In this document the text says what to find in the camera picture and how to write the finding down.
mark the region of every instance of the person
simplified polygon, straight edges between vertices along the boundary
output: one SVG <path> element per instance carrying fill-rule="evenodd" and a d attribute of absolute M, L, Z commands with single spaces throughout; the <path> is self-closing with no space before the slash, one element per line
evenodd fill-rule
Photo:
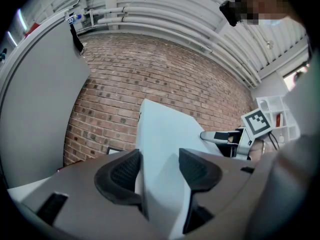
<path fill-rule="evenodd" d="M 249 24 L 276 25 L 280 20 L 289 17 L 306 27 L 303 23 L 305 20 L 298 16 L 289 0 L 234 0 L 234 6 L 241 19 Z M 311 42 L 310 38 L 308 38 L 308 43 L 308 53 L 309 58 L 311 58 L 315 50 L 315 44 Z"/>
<path fill-rule="evenodd" d="M 0 62 L 4 63 L 7 55 L 7 48 L 4 48 L 2 53 L 0 53 Z"/>
<path fill-rule="evenodd" d="M 298 71 L 295 73 L 294 77 L 293 77 L 293 82 L 296 84 L 297 81 L 301 78 L 301 76 L 303 76 L 305 73 L 302 71 Z"/>

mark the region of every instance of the gray surface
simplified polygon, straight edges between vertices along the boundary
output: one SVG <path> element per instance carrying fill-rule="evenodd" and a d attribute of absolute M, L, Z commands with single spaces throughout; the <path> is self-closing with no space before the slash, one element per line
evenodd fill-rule
<path fill-rule="evenodd" d="M 9 188 L 47 178 L 63 166 L 68 121 L 90 70 L 63 22 L 17 66 L 0 115 L 0 155 Z"/>
<path fill-rule="evenodd" d="M 195 151 L 198 156 L 219 165 L 222 180 L 210 191 L 196 193 L 199 205 L 215 215 L 205 225 L 185 235 L 186 240 L 241 240 L 258 200 L 265 188 L 275 155 L 265 154 L 253 174 L 240 171 L 243 166 L 254 167 L 251 161 L 218 157 Z"/>
<path fill-rule="evenodd" d="M 113 204 L 95 186 L 98 169 L 127 153 L 123 151 L 67 166 L 22 203 L 36 213 L 52 193 L 67 195 L 53 227 L 82 240 L 163 239 L 137 206 Z"/>
<path fill-rule="evenodd" d="M 17 202 L 21 202 L 26 196 L 28 196 L 31 192 L 33 192 L 36 188 L 45 183 L 50 177 L 44 178 L 27 185 L 17 186 L 13 188 L 7 189 L 12 200 Z"/>
<path fill-rule="evenodd" d="M 310 204 L 310 200 L 305 198 L 312 193 L 312 190 L 316 191 L 312 188 L 319 186 L 315 180 L 320 162 L 319 139 L 319 132 L 314 135 L 302 135 L 279 151 L 263 195 L 250 220 L 248 240 L 265 239 L 269 234 L 279 230 L 286 222 L 291 220 L 291 223 L 292 221 L 296 223 L 297 217 L 303 214 L 302 210 L 306 209 L 305 204 Z M 314 211 L 317 210 L 314 208 L 316 206 L 310 205 Z"/>
<path fill-rule="evenodd" d="M 297 81 L 283 99 L 296 120 L 300 135 L 312 135 L 320 129 L 320 55 L 312 57 L 308 72 Z"/>

